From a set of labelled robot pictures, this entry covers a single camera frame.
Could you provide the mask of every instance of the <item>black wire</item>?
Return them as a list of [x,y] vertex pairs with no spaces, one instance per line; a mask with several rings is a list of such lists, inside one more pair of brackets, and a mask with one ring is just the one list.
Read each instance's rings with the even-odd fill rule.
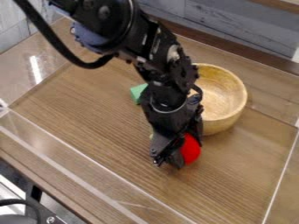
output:
[[106,55],[98,59],[98,61],[87,63],[85,62],[70,50],[70,48],[63,44],[61,38],[58,37],[57,33],[54,32],[53,28],[49,26],[47,22],[43,19],[43,16],[34,8],[33,4],[29,0],[14,0],[15,3],[22,8],[26,16],[31,19],[33,23],[35,24],[38,30],[41,31],[42,35],[50,41],[53,47],[58,50],[58,52],[63,55],[63,57],[74,63],[79,67],[85,67],[87,69],[95,69],[103,67],[114,58],[114,55]]
[[33,208],[33,210],[37,213],[37,221],[38,221],[37,224],[42,224],[43,223],[42,214],[41,214],[38,207],[35,206],[35,204],[33,202],[23,200],[23,199],[3,199],[3,200],[0,200],[0,207],[7,207],[11,205],[18,205],[18,204],[27,205],[29,207]]

